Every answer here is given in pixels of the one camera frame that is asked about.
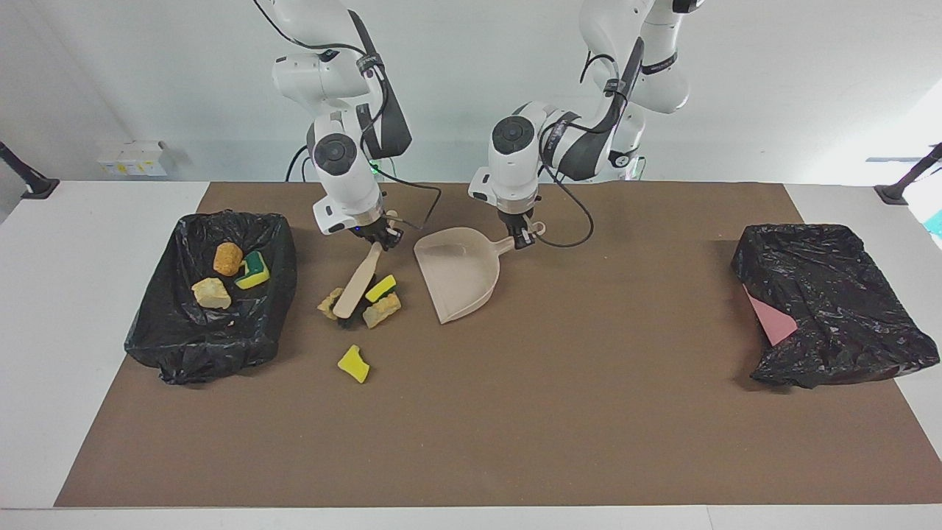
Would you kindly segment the beige brush with black bristles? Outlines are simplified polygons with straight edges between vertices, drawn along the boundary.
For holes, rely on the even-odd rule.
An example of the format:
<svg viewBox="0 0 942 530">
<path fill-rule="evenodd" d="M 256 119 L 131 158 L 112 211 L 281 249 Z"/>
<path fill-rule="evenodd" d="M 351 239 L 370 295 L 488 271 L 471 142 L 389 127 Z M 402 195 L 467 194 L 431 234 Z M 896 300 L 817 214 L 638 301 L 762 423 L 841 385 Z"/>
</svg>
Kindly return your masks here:
<svg viewBox="0 0 942 530">
<path fill-rule="evenodd" d="M 364 296 L 364 292 L 368 289 L 381 254 L 383 254 L 383 245 L 377 237 L 377 241 L 371 244 L 366 257 L 351 275 L 350 281 L 344 286 L 340 298 L 336 300 L 332 307 L 333 315 L 336 315 L 337 321 L 347 321 L 353 315 L 357 305 L 360 304 L 360 299 Z"/>
</svg>

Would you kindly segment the beige plastic dustpan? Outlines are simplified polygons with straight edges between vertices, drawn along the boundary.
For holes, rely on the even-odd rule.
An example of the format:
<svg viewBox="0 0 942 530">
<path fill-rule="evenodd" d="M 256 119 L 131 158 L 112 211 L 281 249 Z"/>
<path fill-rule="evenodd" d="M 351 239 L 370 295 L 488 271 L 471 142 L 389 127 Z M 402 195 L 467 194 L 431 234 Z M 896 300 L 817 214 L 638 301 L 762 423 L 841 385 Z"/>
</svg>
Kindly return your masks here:
<svg viewBox="0 0 942 530">
<path fill-rule="evenodd" d="M 458 321 L 484 306 L 497 288 L 502 256 L 512 251 L 518 251 L 514 237 L 491 239 L 468 226 L 417 239 L 413 253 L 438 323 Z"/>
</svg>

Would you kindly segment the green and yellow sponge piece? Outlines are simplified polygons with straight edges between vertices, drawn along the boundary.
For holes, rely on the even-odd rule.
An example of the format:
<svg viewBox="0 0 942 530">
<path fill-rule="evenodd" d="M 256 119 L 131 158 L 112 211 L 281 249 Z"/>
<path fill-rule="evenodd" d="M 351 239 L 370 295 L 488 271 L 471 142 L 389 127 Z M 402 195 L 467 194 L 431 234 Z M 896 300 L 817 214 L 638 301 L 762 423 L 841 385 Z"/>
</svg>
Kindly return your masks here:
<svg viewBox="0 0 942 530">
<path fill-rule="evenodd" d="M 246 254 L 239 267 L 240 275 L 233 281 L 233 284 L 242 291 L 249 291 L 249 289 L 265 284 L 272 277 L 268 264 L 266 264 L 265 258 L 259 250 Z"/>
</svg>

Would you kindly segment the orange-brown sponge lump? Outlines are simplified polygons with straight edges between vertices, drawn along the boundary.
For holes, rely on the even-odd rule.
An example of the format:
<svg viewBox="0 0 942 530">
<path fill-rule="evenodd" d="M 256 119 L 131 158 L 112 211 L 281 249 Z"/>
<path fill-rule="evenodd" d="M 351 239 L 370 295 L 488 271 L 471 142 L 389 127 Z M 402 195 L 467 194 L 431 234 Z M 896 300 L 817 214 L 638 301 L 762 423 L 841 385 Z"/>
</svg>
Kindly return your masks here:
<svg viewBox="0 0 942 530">
<path fill-rule="evenodd" d="M 213 271 L 223 276 L 234 276 L 243 261 L 244 252 L 231 241 L 222 242 L 215 251 Z"/>
</svg>

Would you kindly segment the crumpled black trash bag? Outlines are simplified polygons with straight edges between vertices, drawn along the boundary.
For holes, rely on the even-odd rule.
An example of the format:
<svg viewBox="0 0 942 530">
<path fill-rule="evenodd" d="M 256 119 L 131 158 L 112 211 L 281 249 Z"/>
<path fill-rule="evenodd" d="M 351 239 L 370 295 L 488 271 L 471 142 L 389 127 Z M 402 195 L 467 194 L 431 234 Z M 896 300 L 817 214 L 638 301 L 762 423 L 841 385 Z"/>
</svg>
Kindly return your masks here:
<svg viewBox="0 0 942 530">
<path fill-rule="evenodd" d="M 229 308 L 203 308 L 192 286 L 214 278 L 216 248 L 232 242 L 261 255 L 269 279 L 242 289 L 222 284 Z M 287 218 L 278 213 L 219 211 L 176 222 L 132 320 L 124 351 L 157 370 L 162 382 L 199 384 L 276 358 L 297 286 L 297 254 Z"/>
<path fill-rule="evenodd" d="M 942 358 L 851 228 L 763 224 L 744 228 L 732 269 L 747 295 L 796 323 L 763 339 L 751 379 L 814 389 L 884 381 Z"/>
</svg>

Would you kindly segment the pink bin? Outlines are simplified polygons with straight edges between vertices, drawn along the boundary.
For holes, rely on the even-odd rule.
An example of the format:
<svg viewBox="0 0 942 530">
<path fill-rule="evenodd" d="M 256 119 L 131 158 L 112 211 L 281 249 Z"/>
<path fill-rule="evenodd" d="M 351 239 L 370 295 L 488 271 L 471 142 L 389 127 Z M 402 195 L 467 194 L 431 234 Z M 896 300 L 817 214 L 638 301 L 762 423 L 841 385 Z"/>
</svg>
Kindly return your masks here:
<svg viewBox="0 0 942 530">
<path fill-rule="evenodd" d="M 745 286 L 743 286 L 743 291 L 754 310 L 757 321 L 767 336 L 770 346 L 780 345 L 798 330 L 797 322 L 790 315 L 758 300 L 747 291 Z"/>
</svg>

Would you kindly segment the brown table mat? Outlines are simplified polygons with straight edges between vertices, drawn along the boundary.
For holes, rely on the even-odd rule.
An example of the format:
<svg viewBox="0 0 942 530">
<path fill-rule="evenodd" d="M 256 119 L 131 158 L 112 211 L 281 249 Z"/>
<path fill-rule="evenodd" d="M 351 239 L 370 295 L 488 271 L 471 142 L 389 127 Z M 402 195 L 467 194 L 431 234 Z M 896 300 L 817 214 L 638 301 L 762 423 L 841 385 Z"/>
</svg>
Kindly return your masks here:
<svg viewBox="0 0 942 530">
<path fill-rule="evenodd" d="M 315 184 L 218 183 L 199 212 L 280 213 L 297 291 L 278 356 L 203 386 L 127 359 L 56 506 L 938 504 L 942 461 L 895 381 L 773 389 L 731 261 L 798 222 L 781 185 L 577 185 L 595 235 L 505 255 L 440 325 L 417 236 L 380 260 L 403 308 L 340 329 L 317 305 L 366 246 L 323 237 Z M 336 363 L 359 345 L 358 384 Z"/>
</svg>

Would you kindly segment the white wall socket box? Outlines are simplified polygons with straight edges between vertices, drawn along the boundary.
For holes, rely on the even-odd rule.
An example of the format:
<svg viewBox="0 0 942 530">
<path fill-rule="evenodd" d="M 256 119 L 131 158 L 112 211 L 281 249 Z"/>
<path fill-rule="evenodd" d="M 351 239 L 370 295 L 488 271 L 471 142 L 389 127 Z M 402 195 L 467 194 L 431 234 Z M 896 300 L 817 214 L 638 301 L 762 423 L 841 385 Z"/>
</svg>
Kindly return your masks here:
<svg viewBox="0 0 942 530">
<path fill-rule="evenodd" d="M 174 171 L 174 161 L 162 141 L 107 145 L 97 163 L 109 177 L 169 177 Z"/>
</svg>

